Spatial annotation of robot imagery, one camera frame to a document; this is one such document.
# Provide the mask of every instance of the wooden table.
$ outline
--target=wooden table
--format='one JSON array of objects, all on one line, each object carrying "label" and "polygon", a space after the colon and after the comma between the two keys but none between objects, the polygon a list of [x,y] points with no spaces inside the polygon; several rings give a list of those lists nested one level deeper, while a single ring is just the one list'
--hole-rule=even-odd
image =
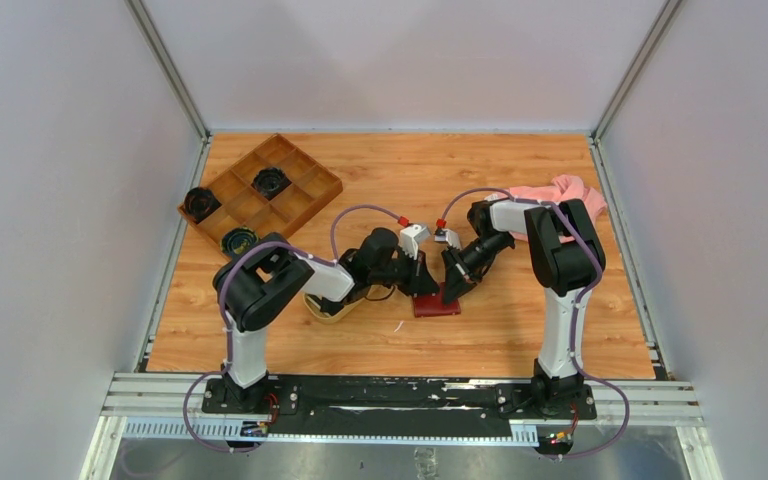
[{"label": "wooden table", "polygon": [[[267,138],[267,134],[214,137],[202,178],[207,182]],[[598,186],[583,135],[290,134],[286,137],[335,172],[344,191],[290,241],[330,258],[329,228],[344,208],[387,207],[432,225],[451,198],[477,186],[547,185],[562,173]],[[475,235],[464,198],[449,215],[464,244]],[[340,252],[360,245],[377,226],[398,229],[371,211],[347,215],[338,227]],[[610,219],[597,232],[607,269],[587,310],[584,365],[611,378],[653,378],[653,370]],[[267,364],[275,373],[398,376],[526,377],[540,350],[543,289],[531,272],[527,244],[499,255],[485,281],[461,298],[458,316],[414,318],[410,299],[358,306],[336,324],[315,321],[297,296],[270,326]],[[422,248],[429,269],[443,278],[441,246]],[[211,280],[226,263],[214,247],[187,231],[161,317],[148,371],[203,371],[225,357],[222,321]]]}]

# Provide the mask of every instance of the black round object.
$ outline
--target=black round object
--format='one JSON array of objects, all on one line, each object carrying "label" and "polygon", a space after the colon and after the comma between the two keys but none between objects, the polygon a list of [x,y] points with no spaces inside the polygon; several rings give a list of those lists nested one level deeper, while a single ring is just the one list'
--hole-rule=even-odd
[{"label": "black round object", "polygon": [[206,188],[196,187],[184,197],[184,211],[187,215],[193,217],[196,223],[201,222],[215,212],[222,204],[213,195],[213,192]]},{"label": "black round object", "polygon": [[257,243],[257,240],[257,234],[254,233],[254,230],[246,227],[237,227],[222,237],[219,246],[226,255],[236,257],[251,248],[252,245]]},{"label": "black round object", "polygon": [[252,187],[267,200],[272,200],[288,186],[290,179],[278,167],[264,168],[257,172],[252,182]]}]

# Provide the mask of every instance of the black mounting plate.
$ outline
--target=black mounting plate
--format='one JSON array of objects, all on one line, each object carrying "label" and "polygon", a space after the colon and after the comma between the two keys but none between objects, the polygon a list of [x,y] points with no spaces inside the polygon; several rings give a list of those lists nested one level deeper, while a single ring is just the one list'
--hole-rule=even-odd
[{"label": "black mounting plate", "polygon": [[[270,375],[265,396],[279,400],[279,418],[271,433],[306,435],[505,437],[510,419],[572,421],[570,399],[538,411],[514,409],[530,395],[529,380],[470,383],[469,378]],[[223,379],[210,380],[202,404],[205,413],[267,414],[268,402],[245,409],[227,395]],[[596,418],[589,387],[574,399],[579,419]]]}]

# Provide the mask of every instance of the gray wall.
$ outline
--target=gray wall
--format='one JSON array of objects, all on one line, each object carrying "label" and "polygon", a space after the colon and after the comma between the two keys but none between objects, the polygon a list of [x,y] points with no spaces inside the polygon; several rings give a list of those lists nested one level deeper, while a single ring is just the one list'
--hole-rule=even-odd
[{"label": "gray wall", "polygon": [[685,3],[607,157],[725,478],[768,478],[768,2]]},{"label": "gray wall", "polygon": [[122,1],[0,1],[0,478],[80,470],[197,140]]},{"label": "gray wall", "polygon": [[588,129],[663,0],[147,0],[218,129]]}]

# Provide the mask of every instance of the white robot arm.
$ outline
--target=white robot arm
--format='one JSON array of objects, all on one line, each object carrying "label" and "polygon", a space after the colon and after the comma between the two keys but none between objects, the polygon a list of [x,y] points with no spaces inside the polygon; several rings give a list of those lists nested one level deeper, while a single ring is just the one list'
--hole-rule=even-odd
[{"label": "white robot arm", "polygon": [[[428,273],[425,254],[419,249],[430,236],[428,227],[418,224],[408,225],[398,236],[377,228],[360,248],[346,251],[337,263],[280,247],[249,259],[233,278],[226,297],[225,315],[234,325],[228,375],[243,389],[264,378],[269,324],[298,292],[311,296],[323,312],[330,314],[364,298],[372,285],[393,286],[408,295],[437,293],[439,287]],[[286,243],[277,234],[262,240],[268,241]],[[234,263],[214,277],[217,292]],[[258,269],[272,278],[264,281]]]},{"label": "white robot arm", "polygon": [[[562,202],[560,207],[604,268],[605,254],[584,204],[580,200],[571,200]],[[515,247],[510,233],[528,235],[532,267],[538,281],[545,287],[546,298],[543,346],[535,360],[535,376],[544,383],[554,383],[555,387],[572,383],[569,379],[580,383],[578,370],[572,361],[570,333],[573,312],[577,307],[573,335],[575,358],[581,366],[581,337],[590,292],[581,296],[577,305],[576,299],[596,278],[589,257],[575,242],[561,241],[560,237],[568,236],[570,232],[565,231],[555,212],[544,205],[509,199],[481,201],[472,204],[467,218],[478,238],[463,249],[453,231],[440,228],[435,232],[435,240],[447,244],[443,252],[446,265],[444,303],[475,288],[487,274],[496,255],[507,247]],[[546,386],[546,391],[549,397],[557,395],[552,385]]]}]

